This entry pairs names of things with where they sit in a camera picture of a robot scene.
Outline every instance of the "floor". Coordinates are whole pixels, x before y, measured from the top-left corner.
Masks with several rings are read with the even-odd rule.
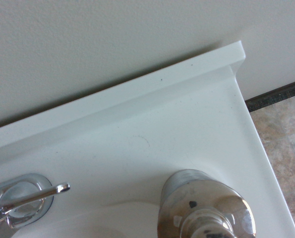
[[[250,114],[295,222],[295,96]]]

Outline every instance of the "bathroom sink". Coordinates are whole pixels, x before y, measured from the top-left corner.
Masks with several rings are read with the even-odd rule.
[[[248,202],[258,238],[295,226],[238,88],[241,42],[0,128],[0,182],[71,190],[17,238],[156,238],[161,190],[196,169]]]

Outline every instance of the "wall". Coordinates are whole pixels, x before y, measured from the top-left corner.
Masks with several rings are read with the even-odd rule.
[[[237,40],[245,99],[295,81],[295,1],[0,1],[0,126]]]

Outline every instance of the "baseboard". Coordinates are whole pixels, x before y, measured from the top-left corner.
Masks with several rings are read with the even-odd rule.
[[[248,99],[245,103],[249,112],[253,112],[293,96],[295,96],[295,82]]]

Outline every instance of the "chrome handle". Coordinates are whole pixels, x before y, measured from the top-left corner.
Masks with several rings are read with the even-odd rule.
[[[40,199],[54,196],[57,194],[64,193],[70,189],[70,185],[67,182],[58,184],[56,186],[46,188],[43,190],[40,190],[38,192],[32,193],[30,195],[8,200],[8,201],[1,201],[0,204],[0,212],[4,215],[8,214],[11,210],[20,207],[22,205],[25,205],[30,202],[35,202]]]

